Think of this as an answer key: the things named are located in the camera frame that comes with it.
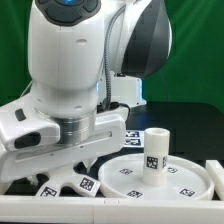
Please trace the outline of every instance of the white cylinder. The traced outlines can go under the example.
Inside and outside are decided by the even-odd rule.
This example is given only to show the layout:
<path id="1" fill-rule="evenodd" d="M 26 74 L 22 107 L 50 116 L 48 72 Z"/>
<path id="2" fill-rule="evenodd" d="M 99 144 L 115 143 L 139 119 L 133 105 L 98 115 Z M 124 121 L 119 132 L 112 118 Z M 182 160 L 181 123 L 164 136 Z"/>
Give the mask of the white cylinder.
<path id="1" fill-rule="evenodd" d="M 167 182 L 167 157 L 170 132 L 162 128 L 148 128 L 144 138 L 144 183 L 161 187 Z"/>

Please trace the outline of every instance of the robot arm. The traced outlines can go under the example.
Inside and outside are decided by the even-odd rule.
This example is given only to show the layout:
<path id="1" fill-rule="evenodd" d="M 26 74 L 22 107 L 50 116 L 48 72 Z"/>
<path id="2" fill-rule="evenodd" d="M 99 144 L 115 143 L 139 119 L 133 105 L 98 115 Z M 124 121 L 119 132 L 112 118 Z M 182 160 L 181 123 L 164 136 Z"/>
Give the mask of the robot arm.
<path id="1" fill-rule="evenodd" d="M 0 181 L 122 148 L 121 116 L 96 118 L 105 36 L 122 7 L 107 43 L 109 68 L 146 77 L 169 54 L 163 0 L 33 1 L 28 60 L 33 84 L 30 94 L 0 108 Z"/>

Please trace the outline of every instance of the cable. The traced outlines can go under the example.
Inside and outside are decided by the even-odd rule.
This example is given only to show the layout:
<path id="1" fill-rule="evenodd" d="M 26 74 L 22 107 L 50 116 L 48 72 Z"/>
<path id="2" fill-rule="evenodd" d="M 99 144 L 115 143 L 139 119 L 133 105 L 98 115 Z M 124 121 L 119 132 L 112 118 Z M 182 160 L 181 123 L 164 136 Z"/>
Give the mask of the cable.
<path id="1" fill-rule="evenodd" d="M 23 97 L 25 94 L 26 94 L 26 92 L 28 91 L 28 89 L 31 87 L 31 85 L 33 84 L 33 81 L 31 81 L 29 84 L 28 84 L 28 86 L 26 87 L 26 89 L 22 92 L 22 94 L 20 95 L 20 98 L 21 97 Z"/>
<path id="2" fill-rule="evenodd" d="M 110 77 L 110 59 L 109 59 L 109 47 L 110 47 L 110 37 L 111 32 L 117 18 L 125 11 L 126 5 L 122 6 L 110 20 L 104 45 L 104 69 L 106 76 L 106 98 L 103 100 L 102 109 L 109 110 L 111 103 L 111 77 Z"/>
<path id="3" fill-rule="evenodd" d="M 131 112 L 131 108 L 128 106 L 128 104 L 125 104 L 125 103 L 111 102 L 110 105 L 109 105 L 108 111 L 116 110 L 120 106 L 128 108 L 128 117 L 129 117 L 130 112 Z M 103 112 L 104 112 L 103 106 L 102 105 L 97 105 L 97 113 L 99 114 L 99 113 L 103 113 Z"/>

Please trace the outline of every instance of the qr-like code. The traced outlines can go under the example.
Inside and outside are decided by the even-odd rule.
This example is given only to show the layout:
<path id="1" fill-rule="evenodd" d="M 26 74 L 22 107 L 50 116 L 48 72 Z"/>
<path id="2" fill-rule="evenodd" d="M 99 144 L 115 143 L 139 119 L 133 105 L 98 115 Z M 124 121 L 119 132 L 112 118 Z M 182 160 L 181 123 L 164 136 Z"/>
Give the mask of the qr-like code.
<path id="1" fill-rule="evenodd" d="M 167 156 L 163 157 L 163 168 L 167 165 Z"/>
<path id="2" fill-rule="evenodd" d="M 126 138 L 139 138 L 139 131 L 126 131 Z"/>
<path id="3" fill-rule="evenodd" d="M 86 177 L 84 177 L 80 183 L 80 187 L 91 192 L 93 187 L 95 185 L 95 182 L 92 180 L 87 179 Z"/>
<path id="4" fill-rule="evenodd" d="M 168 172 L 176 173 L 176 172 L 178 172 L 178 169 L 175 169 L 175 168 L 172 168 L 172 167 L 168 167 Z"/>
<path id="5" fill-rule="evenodd" d="M 185 196 L 188 196 L 188 197 L 192 197 L 195 192 L 194 191 L 191 191 L 191 190 L 187 190 L 187 189 L 183 189 L 180 194 L 183 194 Z"/>
<path id="6" fill-rule="evenodd" d="M 141 140 L 140 139 L 125 139 L 125 145 L 141 146 Z"/>
<path id="7" fill-rule="evenodd" d="M 138 192 L 138 191 L 131 191 L 127 195 L 132 197 L 132 198 L 140 198 L 143 194 Z"/>
<path id="8" fill-rule="evenodd" d="M 57 195 L 57 191 L 49 188 L 49 187 L 45 187 L 43 192 L 41 193 L 41 197 L 55 197 Z"/>
<path id="9" fill-rule="evenodd" d="M 158 169 L 158 158 L 154 158 L 154 157 L 147 157 L 147 164 L 146 167 L 151 168 L 151 169 Z"/>
<path id="10" fill-rule="evenodd" d="M 123 170 L 120 170 L 119 172 L 120 172 L 120 173 L 123 173 L 123 174 L 125 174 L 125 175 L 129 175 L 129 174 L 131 174 L 133 171 L 125 168 L 125 169 L 123 169 Z"/>

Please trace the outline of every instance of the green background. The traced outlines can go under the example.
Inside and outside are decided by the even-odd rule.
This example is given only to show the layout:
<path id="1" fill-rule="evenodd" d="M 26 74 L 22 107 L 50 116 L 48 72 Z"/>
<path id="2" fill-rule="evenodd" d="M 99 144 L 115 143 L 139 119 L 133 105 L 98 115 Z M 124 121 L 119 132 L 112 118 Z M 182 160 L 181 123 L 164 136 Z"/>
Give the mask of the green background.
<path id="1" fill-rule="evenodd" d="M 4 0 L 0 8 L 0 104 L 30 81 L 27 31 L 31 0 Z M 144 81 L 148 101 L 202 102 L 224 112 L 224 1 L 166 0 L 173 29 L 167 64 Z"/>

